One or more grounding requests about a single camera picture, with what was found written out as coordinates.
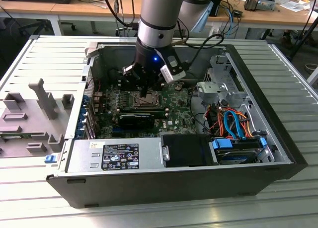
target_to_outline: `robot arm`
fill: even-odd
[[[167,83],[185,77],[189,64],[180,60],[171,45],[178,18],[190,29],[202,28],[211,8],[211,0],[143,0],[135,60],[123,69],[141,95],[162,77]]]

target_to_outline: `power supply label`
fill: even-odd
[[[104,145],[102,156],[103,170],[121,170],[139,168],[139,146]]]

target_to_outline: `blue drive bracket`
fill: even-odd
[[[259,141],[263,145],[263,148],[265,148],[267,146],[267,141],[266,141],[266,139],[264,137],[260,138]]]
[[[230,139],[216,139],[212,141],[212,147],[216,149],[231,149],[233,148]]]
[[[46,155],[44,162],[45,163],[56,163],[58,161],[58,158],[56,155]]]

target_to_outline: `metal work surface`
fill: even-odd
[[[63,36],[29,40],[0,82],[0,99],[5,92],[17,90],[25,98],[36,98],[27,86],[31,77],[42,77],[45,90],[55,98],[77,91],[87,63],[86,43],[106,40],[132,41]],[[0,159],[1,227],[43,224],[46,227],[317,227],[317,95],[274,46],[253,40],[225,43],[233,44],[240,53],[303,153],[309,164],[307,168],[290,180],[275,182],[257,196],[74,209],[46,183],[45,176],[56,167],[46,166],[44,157],[3,158]]]

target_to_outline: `workbench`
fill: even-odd
[[[123,11],[125,20],[130,21],[133,17],[131,0],[123,1]],[[136,21],[139,19],[142,0],[134,0]],[[274,12],[271,11],[246,11],[244,1],[229,0],[229,3],[236,5],[234,9],[243,12],[243,17],[239,24],[240,28],[264,28],[264,29],[303,29],[308,19],[308,10],[293,12],[280,6],[276,6]],[[55,4],[41,2],[14,2],[0,1],[0,5],[14,18],[47,19],[52,23],[55,35],[63,35],[60,21],[104,21],[114,22],[115,19],[109,9],[100,8],[91,3],[72,0],[70,4]],[[0,9],[0,17],[8,15]],[[309,20],[308,27],[313,23],[317,14],[314,12]],[[215,32],[219,27],[224,26],[229,17],[223,9],[220,9],[217,17],[209,17],[207,27]]]
[[[75,93],[87,64],[87,42],[131,42],[129,38],[32,36],[0,81],[7,92],[36,98],[31,80],[43,78],[55,98]],[[195,39],[190,42],[200,43]],[[0,159],[1,227],[317,227],[318,96],[274,46],[262,40],[233,44],[296,142],[309,166],[257,196],[146,205],[74,209],[45,181],[57,165],[44,157]]]

